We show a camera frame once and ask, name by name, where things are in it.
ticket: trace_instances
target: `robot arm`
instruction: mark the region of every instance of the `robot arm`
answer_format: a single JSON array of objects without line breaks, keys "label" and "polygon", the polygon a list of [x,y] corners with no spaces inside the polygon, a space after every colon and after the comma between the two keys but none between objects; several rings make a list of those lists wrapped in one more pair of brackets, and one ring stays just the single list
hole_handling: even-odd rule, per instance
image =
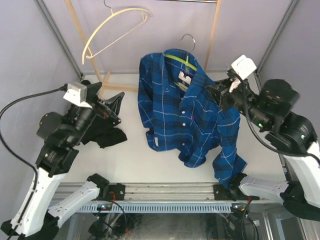
[{"label": "robot arm", "polygon": [[273,200],[297,217],[320,221],[320,149],[316,132],[308,119],[291,112],[299,94],[286,81],[266,81],[259,95],[250,89],[245,78],[255,69],[253,61],[243,55],[231,65],[229,78],[206,89],[222,109],[234,107],[246,116],[253,134],[251,123],[260,132],[268,131],[265,138],[275,149],[260,141],[283,154],[299,182],[267,181],[242,173],[232,180],[230,191],[236,198],[246,195]]},{"label": "robot arm", "polygon": [[98,99],[101,85],[100,82],[88,86],[78,82],[68,84],[64,98],[74,104],[71,111],[66,116],[50,112],[40,120],[37,135],[44,139],[44,145],[35,163],[36,189],[34,177],[16,216],[1,225],[1,230],[7,235],[19,235],[19,239],[26,240],[53,240],[63,223],[81,206],[107,196],[109,181],[94,174],[77,192],[49,207],[57,187],[79,152],[74,147],[80,143],[93,120],[101,117],[110,118],[114,123],[121,122],[118,114],[124,93],[109,100]]}]

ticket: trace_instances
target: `wooden frame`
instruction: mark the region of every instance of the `wooden frame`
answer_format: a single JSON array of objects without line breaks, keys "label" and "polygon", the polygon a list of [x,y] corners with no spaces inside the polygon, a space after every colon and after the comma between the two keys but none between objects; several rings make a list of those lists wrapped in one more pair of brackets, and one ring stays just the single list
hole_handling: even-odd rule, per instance
[{"label": "wooden frame", "polygon": [[[66,7],[70,13],[70,16],[74,22],[74,25],[76,27],[76,30],[79,33],[79,36],[83,42],[84,45],[87,44],[88,39],[86,38],[85,32],[81,26],[81,23],[79,21],[79,18],[77,16],[77,13],[72,5],[71,0],[64,0]],[[220,12],[220,6],[221,6],[221,2],[222,0],[217,0],[216,1],[216,8],[215,8],[215,13],[214,13],[214,18],[213,18],[213,22],[212,22],[212,28],[211,28],[211,33],[210,33],[210,40],[209,40],[209,45],[208,45],[208,49],[206,52],[206,58],[205,58],[205,63],[204,63],[204,71],[207,70],[207,66],[208,66],[208,61],[209,61],[209,57],[210,57],[210,53],[211,53],[211,49],[212,49],[212,45],[214,42],[214,36],[215,36],[215,31],[216,31],[216,27],[217,27],[217,22],[218,22],[218,17],[219,17],[219,12]],[[90,54],[91,50],[88,47],[87,48],[87,52]],[[115,84],[115,83],[107,83],[110,77],[110,71],[108,71],[108,73],[106,74],[105,78],[103,79],[100,73],[100,70],[97,66],[97,63],[95,61],[95,58],[90,58],[90,62],[92,64],[92,67],[94,69],[94,72],[98,78],[98,80],[100,82],[102,82],[102,88],[100,91],[100,95],[102,96],[103,92],[105,89],[112,89],[112,90],[122,90],[122,91],[129,91],[129,92],[137,92],[138,88],[136,86],[132,86],[132,85],[123,85],[123,84]]]}]

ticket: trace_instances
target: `wooden hanger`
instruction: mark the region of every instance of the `wooden hanger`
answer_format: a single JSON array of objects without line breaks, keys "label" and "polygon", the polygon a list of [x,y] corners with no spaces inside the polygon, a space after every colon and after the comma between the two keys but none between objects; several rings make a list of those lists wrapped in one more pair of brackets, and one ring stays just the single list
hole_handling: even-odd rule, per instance
[{"label": "wooden hanger", "polygon": [[[148,16],[145,15],[145,13],[148,13],[151,17],[153,17],[153,15],[146,9],[143,9],[143,8],[138,8],[138,7],[131,7],[131,8],[126,8],[126,9],[122,9],[120,11],[117,11],[116,13],[114,13],[111,9],[111,7],[107,6],[106,5],[106,2],[104,2],[104,5],[108,8],[110,8],[110,11],[111,11],[111,15],[106,19],[104,20],[97,28],[96,30],[93,31],[92,35],[90,36],[88,42],[86,43],[84,49],[83,49],[83,52],[82,52],[82,64],[85,64],[85,57],[87,59],[92,59],[94,58],[95,56],[97,56],[99,53],[101,53],[102,51],[104,51],[105,49],[107,49],[108,47],[110,47],[112,44],[114,44],[115,42],[117,42],[118,40],[122,39],[124,36],[126,36],[127,34],[129,34],[130,32],[132,32],[133,30],[135,30],[136,28],[140,27],[142,24],[144,24],[147,19],[148,19]],[[125,13],[125,12],[128,12],[128,11],[141,11],[142,13],[142,22],[135,26],[134,28],[132,28],[130,31],[128,31],[127,33],[125,33],[124,35],[122,35],[121,37],[119,37],[117,40],[113,41],[112,43],[110,43],[108,46],[106,46],[105,48],[103,48],[102,50],[98,51],[97,53],[95,54],[92,54],[92,52],[89,50],[89,54],[90,55],[87,55],[85,56],[86,54],[86,51],[87,49],[89,48],[89,45],[92,41],[92,39],[94,38],[94,36],[97,34],[97,32],[100,30],[100,28],[106,23],[108,22],[110,19],[112,19],[113,17],[119,15],[119,14],[122,14],[122,13]]]},{"label": "wooden hanger", "polygon": [[187,52],[187,54],[186,54],[186,60],[184,60],[184,59],[182,59],[182,58],[180,58],[180,57],[177,57],[177,56],[175,56],[175,55],[171,55],[171,54],[166,54],[165,57],[166,57],[166,58],[173,59],[173,60],[176,60],[176,61],[178,61],[178,62],[180,62],[180,63],[183,63],[184,65],[188,66],[189,68],[197,71],[197,67],[195,67],[195,66],[193,66],[191,63],[189,63],[189,55],[188,55],[189,53],[191,53],[191,52],[195,49],[195,47],[196,47],[196,40],[194,39],[194,37],[193,37],[191,34],[186,33],[185,35],[182,36],[182,38],[181,38],[179,41],[181,41],[182,39],[184,39],[184,37],[185,37],[186,35],[192,37],[192,40],[193,40],[193,48],[192,48],[191,51],[188,51],[188,52]]}]

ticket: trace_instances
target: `white tabletop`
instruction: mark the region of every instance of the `white tabletop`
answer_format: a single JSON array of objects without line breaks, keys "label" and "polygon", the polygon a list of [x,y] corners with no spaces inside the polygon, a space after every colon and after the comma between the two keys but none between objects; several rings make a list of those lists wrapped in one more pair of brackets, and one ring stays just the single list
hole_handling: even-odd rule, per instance
[{"label": "white tabletop", "polygon": [[[225,73],[208,73],[208,75],[213,80],[227,77]],[[96,81],[95,76],[87,76],[86,79]],[[138,85],[138,79],[138,74],[114,74],[111,75],[109,82]],[[258,92],[253,76],[249,78],[249,83],[252,90]],[[106,90],[104,98],[110,98],[119,92]],[[81,144],[76,148],[80,152],[63,182],[83,183],[94,173],[102,175],[112,183],[218,182],[214,178],[212,162],[220,153],[220,147],[209,151],[206,156],[207,161],[203,165],[188,168],[178,159],[178,150],[156,152],[149,148],[145,135],[147,129],[143,127],[139,116],[136,92],[125,93],[119,117],[122,123],[117,127],[124,131],[128,140],[104,149],[95,142]],[[265,180],[285,180],[279,156],[255,139],[244,116],[241,116],[237,153],[247,162],[244,173]]]}]

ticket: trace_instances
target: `cable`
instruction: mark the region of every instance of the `cable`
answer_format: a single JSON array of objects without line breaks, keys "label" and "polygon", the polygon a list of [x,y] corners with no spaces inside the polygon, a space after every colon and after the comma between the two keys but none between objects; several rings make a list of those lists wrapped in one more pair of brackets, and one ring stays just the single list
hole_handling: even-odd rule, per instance
[{"label": "cable", "polygon": [[[35,98],[35,97],[39,97],[39,96],[43,96],[43,95],[47,95],[47,94],[52,94],[52,93],[55,93],[55,92],[58,92],[58,91],[66,91],[67,90],[67,84],[65,84],[64,86],[62,87],[59,87],[57,89],[54,89],[54,90],[51,90],[51,91],[45,91],[45,92],[41,92],[41,93],[36,93],[36,94],[32,94],[32,95],[29,95],[29,96],[24,96],[24,97],[21,97],[17,100],[14,100],[13,102],[9,103],[8,105],[6,105],[1,111],[0,111],[0,120],[2,118],[2,116],[4,115],[4,113],[10,108],[12,107],[13,105],[21,102],[21,101],[24,101],[24,100],[27,100],[27,99],[31,99],[31,98]],[[38,183],[38,171],[37,169],[32,165],[30,164],[29,162],[27,162],[26,160],[24,160],[22,157],[20,157],[18,154],[16,154],[9,146],[8,144],[6,143],[4,137],[2,136],[2,133],[1,133],[1,129],[0,129],[0,141],[1,143],[3,144],[3,146],[9,151],[9,153],[11,153],[13,156],[15,156],[19,161],[23,162],[24,164],[26,164],[28,167],[32,168],[32,170],[34,171],[34,183],[33,183],[33,187],[32,187],[32,192],[30,193],[30,196],[28,198],[28,200],[26,201],[26,204],[21,212],[21,215],[20,217],[18,218],[18,221],[17,221],[17,225],[14,227],[13,231],[11,232],[11,234],[9,235],[9,237],[7,238],[7,240],[10,240],[12,238],[12,236],[15,234],[17,228],[18,228],[18,225],[19,223],[21,222],[24,214],[25,214],[25,211],[27,210],[29,204],[30,204],[30,201],[36,191],[36,188],[37,188],[37,183]]]},{"label": "cable", "polygon": [[255,239],[259,240],[260,239],[259,231],[258,231],[258,228],[255,225],[254,221],[249,216],[246,216],[246,219],[250,222],[250,223],[247,223],[247,224],[251,224],[253,226],[253,228],[254,228],[253,240],[255,240]]},{"label": "cable", "polygon": [[112,194],[113,195],[113,201],[115,201],[116,200],[116,194],[115,194],[115,192],[114,191],[111,191],[111,192],[109,192],[110,194]]},{"label": "cable", "polygon": [[110,6],[107,6],[107,4],[106,4],[106,0],[103,0],[103,4],[104,4],[107,8],[111,9],[111,7],[110,7]]},{"label": "cable", "polygon": [[277,154],[282,154],[282,155],[286,155],[286,156],[290,156],[290,157],[302,157],[302,158],[310,156],[310,157],[313,157],[313,158],[318,162],[318,164],[320,165],[320,159],[319,159],[317,156],[315,156],[314,154],[312,154],[312,153],[293,154],[293,153],[288,153],[288,152],[280,151],[280,150],[278,150],[278,149],[276,149],[276,148],[273,148],[273,147],[269,146],[268,144],[265,143],[265,141],[263,141],[263,140],[259,137],[259,135],[258,135],[257,132],[255,131],[255,129],[254,129],[252,123],[251,123],[251,120],[250,120],[249,109],[248,109],[248,104],[247,104],[247,98],[246,98],[246,94],[245,94],[245,92],[246,92],[246,85],[245,85],[244,81],[241,79],[241,77],[240,77],[238,74],[236,74],[236,73],[234,73],[234,74],[235,74],[235,76],[239,79],[239,81],[241,82],[242,96],[243,96],[243,102],[244,102],[245,119],[246,119],[246,122],[247,122],[248,125],[249,125],[249,128],[250,128],[252,134],[255,136],[255,138],[256,138],[264,147],[266,147],[267,149],[269,149],[269,150],[271,150],[271,151],[273,151],[273,152],[275,152],[275,153],[277,153]]},{"label": "cable", "polygon": [[246,204],[245,206],[245,209],[244,209],[244,212],[243,212],[243,215],[242,215],[242,218],[241,218],[241,235],[242,235],[242,239],[243,240],[246,240],[245,237],[244,237],[244,219],[245,219],[245,216],[246,216],[246,212],[252,202],[252,198],[251,196],[248,197],[249,201],[248,203]]},{"label": "cable", "polygon": [[112,227],[109,223],[107,223],[106,221],[103,222],[105,225],[108,226],[108,228],[112,229],[113,231],[115,231],[115,228]]},{"label": "cable", "polygon": [[123,209],[122,206],[120,206],[118,203],[116,203],[115,201],[110,201],[111,203],[117,205],[121,211],[123,212],[123,215],[124,215],[124,222],[125,222],[125,231],[124,233],[127,233],[127,229],[128,229],[128,222],[127,222],[127,216],[126,216],[126,213],[125,213],[125,210]]}]

